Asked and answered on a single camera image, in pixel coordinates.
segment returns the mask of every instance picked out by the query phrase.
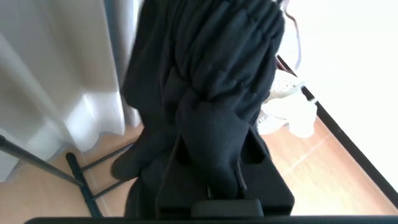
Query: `wooden floor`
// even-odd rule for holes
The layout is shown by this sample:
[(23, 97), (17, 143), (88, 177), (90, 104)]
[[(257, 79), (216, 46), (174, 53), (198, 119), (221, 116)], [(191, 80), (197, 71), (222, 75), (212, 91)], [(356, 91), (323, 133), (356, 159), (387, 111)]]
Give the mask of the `wooden floor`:
[[(85, 154), (75, 149), (83, 166), (133, 142), (142, 128), (129, 128), (124, 136), (109, 135)], [(288, 130), (263, 136), (272, 158), (293, 192), (293, 215), (398, 214), (378, 187), (318, 119), (315, 134), (299, 139)], [(52, 161), (71, 174), (65, 152)], [(93, 193), (116, 182), (110, 174), (112, 158), (85, 173)], [(127, 182), (97, 200), (105, 216), (122, 216)], [(33, 217), (90, 216), (78, 187), (30, 165), (22, 165), (0, 183), (1, 223), (23, 223)]]

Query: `black baseboard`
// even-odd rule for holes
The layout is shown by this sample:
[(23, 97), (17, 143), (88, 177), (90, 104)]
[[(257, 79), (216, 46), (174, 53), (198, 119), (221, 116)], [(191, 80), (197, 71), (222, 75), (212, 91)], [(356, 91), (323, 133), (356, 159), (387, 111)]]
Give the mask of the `black baseboard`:
[[(278, 56), (281, 64), (288, 70), (289, 73), (296, 75), (292, 69)], [(310, 93), (307, 88), (303, 88), (303, 93), (307, 99), (312, 99), (314, 96)], [(354, 142), (346, 135), (346, 133), (338, 126), (336, 121), (326, 112), (323, 106), (317, 102), (318, 111), (317, 115), (330, 130), (330, 132), (337, 138), (337, 140), (343, 145), (343, 147), (351, 154), (355, 161), (362, 167), (367, 175), (373, 180), (373, 182), (380, 188), (380, 190), (386, 195), (386, 197), (394, 204), (398, 209), (398, 192), (391, 186), (391, 184), (382, 176), (382, 174), (373, 166), (371, 161), (359, 150)]]

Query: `black fabric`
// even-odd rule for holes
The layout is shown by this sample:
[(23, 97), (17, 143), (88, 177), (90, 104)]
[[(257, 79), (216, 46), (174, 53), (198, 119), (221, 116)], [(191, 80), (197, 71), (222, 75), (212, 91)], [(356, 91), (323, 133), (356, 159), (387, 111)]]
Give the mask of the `black fabric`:
[[(283, 33), (271, 0), (145, 0), (123, 86), (145, 128), (114, 162), (115, 178), (139, 177), (154, 200), (180, 134), (210, 187), (236, 198), (239, 156), (258, 137)], [(263, 141), (255, 149), (268, 156)]]

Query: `metal bar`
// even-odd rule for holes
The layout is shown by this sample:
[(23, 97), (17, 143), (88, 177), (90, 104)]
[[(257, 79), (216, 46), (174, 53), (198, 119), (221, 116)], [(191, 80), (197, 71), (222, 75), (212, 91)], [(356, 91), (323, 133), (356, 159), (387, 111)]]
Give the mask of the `metal bar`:
[(116, 150), (116, 151), (114, 151), (114, 152), (112, 152), (112, 153), (110, 153), (110, 154), (108, 154), (108, 155), (102, 157), (101, 159), (98, 159), (97, 161), (94, 161), (94, 162), (92, 162), (91, 164), (88, 164), (87, 166), (82, 167), (80, 170), (81, 170), (82, 172), (84, 172), (84, 171), (86, 171), (86, 170), (88, 170), (88, 169), (90, 169), (90, 168), (93, 168), (94, 166), (96, 166), (96, 165), (98, 165), (98, 164), (104, 162), (105, 160), (107, 160), (107, 159), (109, 159), (109, 158), (111, 158), (111, 157), (113, 157), (113, 156), (119, 154), (120, 152), (123, 152), (123, 151), (129, 149), (133, 144), (134, 144), (134, 143), (132, 143), (132, 144), (130, 144), (130, 145), (128, 145), (128, 146), (125, 146), (125, 147), (123, 147), (123, 148), (121, 148), (121, 149), (118, 149), (118, 150)]
[(100, 209), (98, 208), (98, 205), (95, 200), (93, 200), (93, 193), (91, 192), (90, 188), (88, 187), (87, 181), (85, 176), (83, 175), (83, 172), (80, 170), (79, 163), (77, 163), (76, 156), (73, 153), (68, 152), (67, 153), (67, 161), (69, 164), (70, 169), (72, 170), (73, 175), (75, 178), (83, 183), (83, 186), (80, 187), (80, 192), (83, 195), (83, 198), (85, 199), (86, 205), (88, 207), (88, 210), (91, 213), (91, 216), (93, 218), (101, 218), (102, 213)]
[(75, 178), (71, 177), (70, 175), (66, 174), (62, 170), (50, 165), (49, 163), (43, 161), (39, 157), (29, 153), (28, 151), (24, 150), (23, 148), (15, 145), (14, 143), (8, 141), (4, 136), (0, 135), (0, 151), (3, 151), (7, 154), (10, 154), (18, 159), (22, 159), (23, 161), (32, 164), (44, 171), (47, 171), (57, 177), (67, 180), (77, 186), (82, 187), (83, 182), (80, 180), (76, 180)]
[(120, 185), (122, 185), (123, 183), (125, 183), (125, 181), (119, 181), (116, 184), (113, 184), (112, 186), (108, 187), (107, 189), (101, 191), (100, 193), (96, 194), (93, 196), (93, 200), (96, 200), (97, 198), (100, 198), (101, 196), (103, 196), (104, 194), (110, 192), (111, 190), (115, 189), (116, 187), (119, 187)]

